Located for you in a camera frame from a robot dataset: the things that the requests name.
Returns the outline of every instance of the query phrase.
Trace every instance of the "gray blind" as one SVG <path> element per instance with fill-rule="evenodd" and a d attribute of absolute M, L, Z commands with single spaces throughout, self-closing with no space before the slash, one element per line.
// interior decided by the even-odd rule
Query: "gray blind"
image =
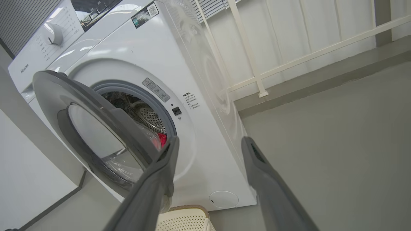
<path fill-rule="evenodd" d="M 200 10 L 197 7 L 196 1 L 190 0 L 190 2 L 194 7 L 194 10 L 196 11 L 198 20 L 202 22 L 203 18 L 201 17 Z M 230 7 L 228 0 L 199 0 L 199 3 L 206 19 L 222 11 L 223 9 L 228 9 Z"/>
<path fill-rule="evenodd" d="M 0 0 L 0 38 L 17 55 L 60 0 Z"/>

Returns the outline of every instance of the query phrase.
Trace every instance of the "washing machine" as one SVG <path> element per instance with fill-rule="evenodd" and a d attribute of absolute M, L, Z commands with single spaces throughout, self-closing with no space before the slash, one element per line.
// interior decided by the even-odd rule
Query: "washing machine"
<path fill-rule="evenodd" d="M 118 200 L 176 135 L 172 206 L 256 204 L 240 148 L 244 127 L 185 0 L 64 0 L 9 72 L 30 107 Z M 136 139 L 135 129 L 145 138 Z"/>

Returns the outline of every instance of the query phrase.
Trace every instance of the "concrete ledge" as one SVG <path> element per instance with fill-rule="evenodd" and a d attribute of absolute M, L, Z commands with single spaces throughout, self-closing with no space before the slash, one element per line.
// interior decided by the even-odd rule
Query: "concrete ledge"
<path fill-rule="evenodd" d="M 363 52 L 235 101 L 240 117 L 254 115 L 309 95 L 364 78 L 387 67 L 411 61 L 411 36 Z"/>

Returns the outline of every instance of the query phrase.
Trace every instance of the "open round door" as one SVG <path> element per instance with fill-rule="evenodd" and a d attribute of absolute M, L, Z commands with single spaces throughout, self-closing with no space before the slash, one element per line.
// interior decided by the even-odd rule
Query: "open round door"
<path fill-rule="evenodd" d="M 139 124 L 89 87 L 45 70 L 34 75 L 33 88 L 58 136 L 108 185 L 129 191 L 158 158 Z"/>

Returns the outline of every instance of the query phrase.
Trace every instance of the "laundry basket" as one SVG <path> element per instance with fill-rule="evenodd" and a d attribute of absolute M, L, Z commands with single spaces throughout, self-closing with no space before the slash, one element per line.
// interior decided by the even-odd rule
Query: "laundry basket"
<path fill-rule="evenodd" d="M 158 216 L 156 231 L 215 231 L 202 206 L 178 206 Z"/>

